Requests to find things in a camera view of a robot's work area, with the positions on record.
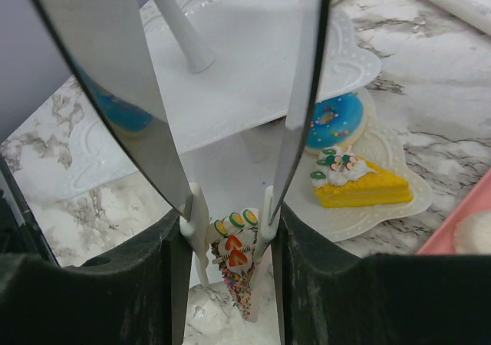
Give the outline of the yellow cake slice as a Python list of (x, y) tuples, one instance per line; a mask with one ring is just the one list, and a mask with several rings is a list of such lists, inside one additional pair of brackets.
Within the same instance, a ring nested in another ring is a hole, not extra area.
[(310, 180), (313, 193), (325, 208), (397, 204), (413, 199), (404, 177), (339, 146), (319, 152)]

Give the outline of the blue glazed donut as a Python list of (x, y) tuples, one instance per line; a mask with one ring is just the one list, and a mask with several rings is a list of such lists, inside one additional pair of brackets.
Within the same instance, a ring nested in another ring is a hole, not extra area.
[[(354, 142), (367, 116), (354, 93), (372, 82), (380, 71), (379, 63), (354, 61), (336, 61), (325, 68), (308, 146)], [(151, 114), (112, 95), (101, 94), (97, 100), (108, 120), (130, 136), (141, 136), (156, 121)], [(241, 100), (224, 94), (215, 94), (212, 99), (190, 94), (184, 103), (170, 105), (170, 125), (177, 150), (184, 154), (279, 120), (286, 116), (288, 104), (288, 95), (266, 90), (255, 91)]]

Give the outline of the white round cake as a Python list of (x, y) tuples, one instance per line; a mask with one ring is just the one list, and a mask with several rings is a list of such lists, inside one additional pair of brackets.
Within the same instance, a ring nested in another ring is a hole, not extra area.
[(490, 210), (475, 212), (456, 225), (453, 246), (458, 254), (490, 254)]

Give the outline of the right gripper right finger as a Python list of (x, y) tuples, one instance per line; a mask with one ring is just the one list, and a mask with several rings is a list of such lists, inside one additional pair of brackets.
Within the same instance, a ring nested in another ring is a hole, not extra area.
[(283, 344), (488, 344), (486, 255), (345, 251), (282, 206), (272, 243)]

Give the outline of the three tier white stand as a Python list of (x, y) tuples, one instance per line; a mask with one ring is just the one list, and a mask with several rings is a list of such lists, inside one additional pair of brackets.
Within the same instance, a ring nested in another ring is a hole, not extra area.
[[(199, 33), (213, 46), (216, 60), (205, 72), (191, 74), (163, 18), (159, 15), (146, 17), (143, 26), (146, 40), (169, 116), (170, 105), (184, 103), (190, 94), (202, 95), (205, 99), (224, 94), (233, 100), (241, 100), (255, 91), (266, 90), (290, 98), (298, 39), (288, 38), (287, 33), (300, 27), (300, 0), (178, 0), (178, 3)], [(331, 13), (320, 89), (325, 68), (336, 61), (379, 63), (381, 66), (376, 54), (357, 45), (351, 19), (341, 9)], [(325, 208), (313, 193), (309, 174), (314, 169), (315, 156), (312, 151), (307, 151), (285, 201), (302, 220), (333, 242), (358, 236), (389, 219), (419, 214), (433, 201), (430, 186), (407, 167), (402, 144), (395, 132), (377, 118), (374, 101), (367, 91), (369, 84), (354, 93), (367, 110), (364, 128), (354, 142), (339, 144), (404, 177), (410, 184), (413, 199), (397, 204)], [(267, 130), (265, 125), (236, 135), (254, 133), (259, 144), (272, 144), (276, 132)], [(186, 158), (201, 155), (236, 135), (180, 155)]]

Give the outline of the kiwi topped cake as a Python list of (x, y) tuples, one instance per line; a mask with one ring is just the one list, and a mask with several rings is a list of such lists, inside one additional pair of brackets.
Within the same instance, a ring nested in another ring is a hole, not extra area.
[(253, 254), (259, 227), (259, 210), (242, 209), (208, 225), (206, 242), (214, 255), (233, 304), (243, 320), (257, 321), (257, 293), (252, 289), (255, 273)]

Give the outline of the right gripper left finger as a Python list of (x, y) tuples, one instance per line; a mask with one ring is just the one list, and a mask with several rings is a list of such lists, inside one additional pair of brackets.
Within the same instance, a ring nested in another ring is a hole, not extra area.
[(8, 165), (1, 165), (3, 344), (181, 344), (192, 252), (180, 217), (79, 267), (58, 265)]

